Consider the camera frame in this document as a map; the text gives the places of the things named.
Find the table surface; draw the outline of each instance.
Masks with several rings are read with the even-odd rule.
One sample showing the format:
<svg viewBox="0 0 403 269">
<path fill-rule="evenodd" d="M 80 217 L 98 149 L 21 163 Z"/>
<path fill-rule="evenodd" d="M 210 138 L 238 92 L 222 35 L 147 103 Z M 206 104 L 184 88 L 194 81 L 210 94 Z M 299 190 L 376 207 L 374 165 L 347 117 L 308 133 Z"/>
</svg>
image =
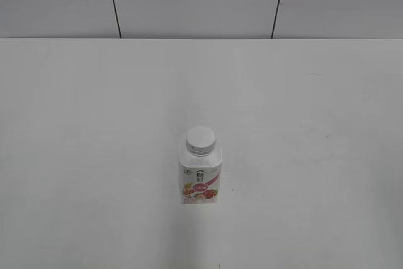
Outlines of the table surface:
<svg viewBox="0 0 403 269">
<path fill-rule="evenodd" d="M 0 267 L 403 267 L 402 40 L 0 40 Z M 181 205 L 178 141 L 222 143 Z"/>
</svg>

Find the black line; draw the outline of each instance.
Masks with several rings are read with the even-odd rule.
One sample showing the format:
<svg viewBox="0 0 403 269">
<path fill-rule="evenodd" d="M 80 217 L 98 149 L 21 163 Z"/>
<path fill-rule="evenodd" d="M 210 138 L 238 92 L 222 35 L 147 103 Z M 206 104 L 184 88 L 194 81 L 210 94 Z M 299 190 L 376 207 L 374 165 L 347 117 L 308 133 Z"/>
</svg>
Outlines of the black line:
<svg viewBox="0 0 403 269">
<path fill-rule="evenodd" d="M 275 34 L 275 27 L 276 27 L 276 22 L 277 22 L 277 14 L 278 14 L 278 8 L 280 7 L 280 1 L 277 1 L 277 8 L 276 8 L 276 15 L 275 15 L 275 20 L 273 22 L 273 29 L 271 30 L 271 39 L 273 39 L 273 35 Z"/>
<path fill-rule="evenodd" d="M 115 10 L 115 18 L 116 18 L 116 23 L 117 23 L 117 25 L 118 25 L 119 38 L 122 38 L 122 33 L 120 32 L 120 25 L 119 25 L 118 11 L 116 10 L 116 4 L 115 4 L 115 0 L 112 0 L 112 2 L 113 2 L 113 9 Z"/>
</svg>

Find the bottle label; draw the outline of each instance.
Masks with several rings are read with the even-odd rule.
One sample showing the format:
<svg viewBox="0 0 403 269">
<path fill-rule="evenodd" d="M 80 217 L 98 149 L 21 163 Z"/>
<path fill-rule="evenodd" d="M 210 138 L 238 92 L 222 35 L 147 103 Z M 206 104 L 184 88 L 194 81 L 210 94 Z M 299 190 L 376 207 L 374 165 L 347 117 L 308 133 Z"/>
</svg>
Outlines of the bottle label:
<svg viewBox="0 0 403 269">
<path fill-rule="evenodd" d="M 183 204 L 217 203 L 221 164 L 216 167 L 188 168 L 179 164 L 179 186 Z"/>
</svg>

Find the bottle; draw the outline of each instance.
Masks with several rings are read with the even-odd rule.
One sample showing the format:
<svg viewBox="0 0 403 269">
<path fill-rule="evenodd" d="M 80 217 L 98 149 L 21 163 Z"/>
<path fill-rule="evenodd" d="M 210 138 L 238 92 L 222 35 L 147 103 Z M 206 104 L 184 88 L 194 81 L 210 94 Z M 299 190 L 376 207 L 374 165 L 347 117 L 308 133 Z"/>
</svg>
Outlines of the bottle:
<svg viewBox="0 0 403 269">
<path fill-rule="evenodd" d="M 210 127 L 196 126 L 179 142 L 181 203 L 217 203 L 221 145 Z"/>
</svg>

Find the bottle cap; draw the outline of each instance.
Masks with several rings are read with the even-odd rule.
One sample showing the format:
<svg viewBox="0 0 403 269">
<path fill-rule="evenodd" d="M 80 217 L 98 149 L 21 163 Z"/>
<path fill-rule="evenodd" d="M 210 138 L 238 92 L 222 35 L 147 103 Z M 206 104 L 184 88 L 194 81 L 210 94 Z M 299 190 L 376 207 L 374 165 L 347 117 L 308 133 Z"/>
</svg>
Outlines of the bottle cap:
<svg viewBox="0 0 403 269">
<path fill-rule="evenodd" d="M 195 156 L 206 156 L 215 147 L 215 133 L 210 127 L 196 126 L 186 133 L 186 148 Z"/>
</svg>

